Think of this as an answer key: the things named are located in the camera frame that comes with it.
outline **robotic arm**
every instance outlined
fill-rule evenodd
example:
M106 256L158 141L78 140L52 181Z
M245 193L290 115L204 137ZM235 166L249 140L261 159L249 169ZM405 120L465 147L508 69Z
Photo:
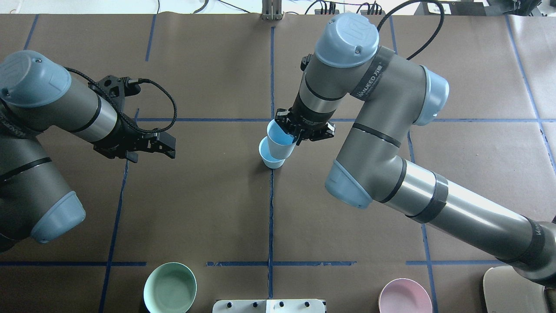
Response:
M277 110L277 124L297 145L329 138L341 98L350 93L364 101L326 180L330 194L358 208L375 199L556 287L555 224L516 214L397 155L411 125L426 125L443 108L449 86L378 41L367 18L333 17L315 55L304 58L297 98Z
M89 141L111 159L136 163L135 151L175 158L174 137L141 130L122 113L124 97L138 94L143 81L106 76L87 87L30 50L0 63L0 252L29 236L46 243L85 218L75 192L35 138L50 126Z

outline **light blue joint cap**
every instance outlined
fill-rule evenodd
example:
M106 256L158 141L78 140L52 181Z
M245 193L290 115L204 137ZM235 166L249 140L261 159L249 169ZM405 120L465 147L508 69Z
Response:
M354 67L370 60L379 47L379 32L359 14L334 16L316 42L315 55L332 67Z
M413 124L424 126L432 122L446 104L450 93L450 85L444 77L429 71L423 65L421 66L424 68L426 75L425 102L421 114Z
M31 230L31 237L47 243L69 231L85 219L85 210L74 191L58 200Z
M38 107L62 97L71 85L71 75L44 55L23 50L0 63L0 98L19 107Z
M331 195L358 209L366 209L373 201L367 191L337 160L334 160L324 186Z

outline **light blue plastic cup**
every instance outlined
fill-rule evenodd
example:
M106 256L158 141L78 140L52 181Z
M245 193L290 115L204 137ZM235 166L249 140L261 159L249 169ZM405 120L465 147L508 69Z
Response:
M285 161L285 159L276 159L270 154L268 137L264 137L259 143L259 154L261 155L262 161L268 168L279 168Z
M273 158L287 159L295 148L294 137L286 134L275 120L271 120L266 127L269 137L269 150Z
M197 281L185 265L171 262L158 266L143 289L150 313L185 313L197 295Z

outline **white floor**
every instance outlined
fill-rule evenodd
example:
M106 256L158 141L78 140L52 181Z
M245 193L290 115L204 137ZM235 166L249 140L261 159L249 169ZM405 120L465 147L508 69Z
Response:
M261 0L224 0L234 6L243 8L249 12L260 13L262 11ZM365 0L336 0L342 3L361 4ZM305 13L313 0L282 0L282 10L292 11L299 14ZM390 11L405 0L382 0L378 3L386 12ZM176 13L192 13L200 8L204 0L160 0L160 12L170 11ZM396 14L413 15L418 3L411 4ZM336 9L340 12L355 12L359 6L337 4ZM0 13L22 13L22 14L153 14L158 9L158 0L0 0ZM549 16L556 16L556 8L549 5L549 0L544 0L539 6L541 12ZM201 12L203 14L235 14L243 11L230 7L218 0L209 0L207 7Z

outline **pink bowl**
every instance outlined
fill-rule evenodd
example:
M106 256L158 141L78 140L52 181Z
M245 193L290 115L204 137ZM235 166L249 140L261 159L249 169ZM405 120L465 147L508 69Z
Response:
M387 283L379 296L380 313L432 313L429 294L416 281L398 278Z

